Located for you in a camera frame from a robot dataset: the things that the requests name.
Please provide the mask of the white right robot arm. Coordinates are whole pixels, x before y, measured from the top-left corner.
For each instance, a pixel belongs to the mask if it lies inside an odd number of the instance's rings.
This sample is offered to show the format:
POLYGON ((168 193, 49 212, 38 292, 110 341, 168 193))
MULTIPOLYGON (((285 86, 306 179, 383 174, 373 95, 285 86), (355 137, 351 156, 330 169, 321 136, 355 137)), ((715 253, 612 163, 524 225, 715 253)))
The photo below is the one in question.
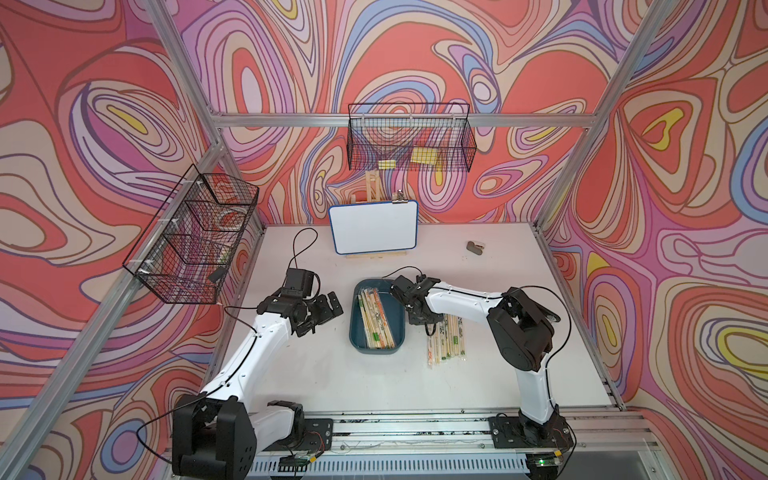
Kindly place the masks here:
POLYGON ((550 392, 546 362, 553 349, 555 314, 521 287, 505 292, 462 289, 438 278, 397 277, 390 294, 412 325, 435 325, 452 315, 487 326, 501 357, 516 370, 521 394, 518 430, 530 445, 543 446, 562 419, 550 392))

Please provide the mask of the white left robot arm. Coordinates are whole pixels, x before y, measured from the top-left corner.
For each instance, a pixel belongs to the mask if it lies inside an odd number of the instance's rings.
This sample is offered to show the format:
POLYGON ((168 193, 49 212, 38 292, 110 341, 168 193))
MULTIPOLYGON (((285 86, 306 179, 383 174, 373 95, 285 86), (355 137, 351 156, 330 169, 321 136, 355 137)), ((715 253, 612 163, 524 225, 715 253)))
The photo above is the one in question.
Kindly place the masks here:
POLYGON ((302 337, 340 316, 335 293, 322 294, 319 276, 289 268, 282 285, 255 308, 249 332, 229 361, 197 395, 172 411, 173 474, 194 479, 244 479, 269 448, 305 450, 317 458, 332 445, 333 422, 308 419, 301 404, 273 400, 249 413, 247 393, 266 374, 291 336, 302 337))

